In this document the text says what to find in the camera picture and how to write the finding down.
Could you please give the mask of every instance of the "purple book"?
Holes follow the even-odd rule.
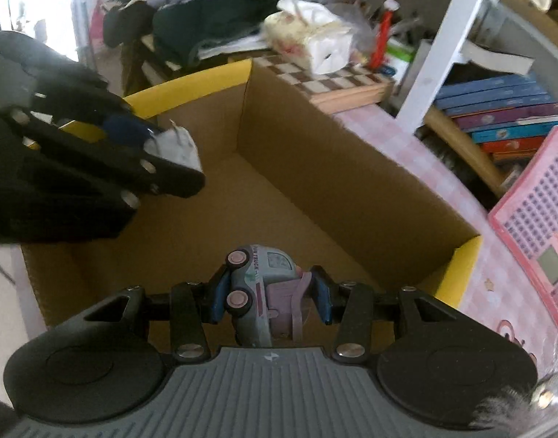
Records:
[[[506,108],[476,115],[459,116],[454,118],[454,121],[462,130],[467,130],[468,128],[481,127],[483,125],[516,122],[517,120],[531,118],[532,116],[550,115],[558,115],[558,103]]]

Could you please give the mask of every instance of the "cardboard box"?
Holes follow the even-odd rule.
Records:
[[[230,251],[249,243],[280,248],[304,269],[321,265],[336,281],[379,290],[426,280],[432,293],[458,306],[479,248],[476,231],[268,69],[241,61],[128,101],[164,128],[173,120],[190,131],[207,185],[190,199],[143,197],[115,240],[23,246],[49,326],[129,285],[153,294],[208,281]],[[66,130],[89,141],[102,136],[78,122]],[[309,343],[327,343],[332,332],[311,318],[304,334]],[[234,344],[228,318],[207,333],[213,347]],[[152,334],[167,349],[165,326]]]

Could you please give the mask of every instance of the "cartoon print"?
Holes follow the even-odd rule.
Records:
[[[524,339],[518,340],[515,335],[515,329],[512,326],[512,323],[506,319],[501,320],[498,323],[498,327],[496,328],[496,332],[500,335],[511,341],[512,343],[524,348]],[[537,365],[537,357],[532,354],[528,353],[531,356],[532,362]]]

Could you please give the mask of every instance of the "tissue package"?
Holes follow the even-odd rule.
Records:
[[[274,51],[312,74],[336,72],[348,64],[353,29],[319,3],[280,0],[282,11],[263,24]]]

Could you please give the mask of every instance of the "chessboard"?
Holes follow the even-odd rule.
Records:
[[[388,97],[393,85],[390,78],[360,66],[315,75],[292,62],[286,62],[280,55],[263,56],[254,61],[296,87],[327,114],[378,104]]]

